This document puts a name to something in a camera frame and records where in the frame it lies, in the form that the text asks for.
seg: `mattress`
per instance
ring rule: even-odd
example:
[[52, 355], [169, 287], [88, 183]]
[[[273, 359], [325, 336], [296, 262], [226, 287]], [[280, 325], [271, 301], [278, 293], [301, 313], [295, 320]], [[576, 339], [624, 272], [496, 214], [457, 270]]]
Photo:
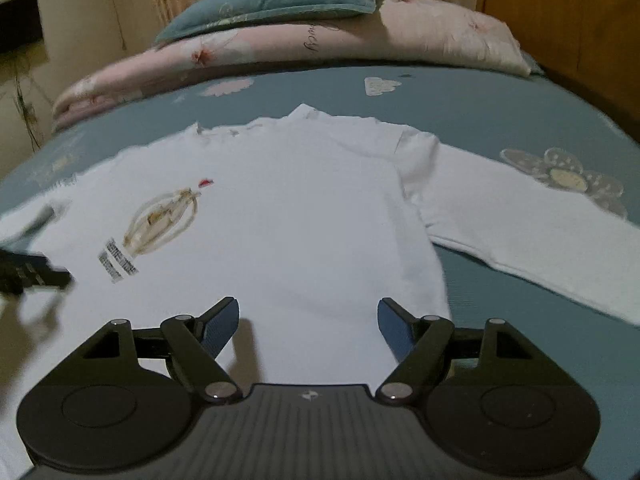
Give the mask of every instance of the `mattress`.
[[[400, 84], [368, 95], [365, 79], [372, 77]], [[2, 181], [0, 213], [127, 146], [149, 143], [195, 121], [207, 128], [243, 124], [259, 116], [281, 117], [306, 103], [332, 115], [409, 124], [495, 160], [505, 148], [539, 156], [547, 148], [563, 148], [585, 168], [622, 182], [620, 200], [628, 220], [640, 223], [640, 147], [607, 116], [543, 76], [522, 79], [434, 66], [334, 66], [247, 76], [229, 94], [211, 91], [212, 85], [126, 104], [64, 131]], [[602, 426], [588, 471], [610, 480], [635, 473], [640, 468], [640, 330], [469, 256], [437, 250], [456, 325], [479, 328], [489, 317], [502, 317], [523, 332], [598, 403]]]

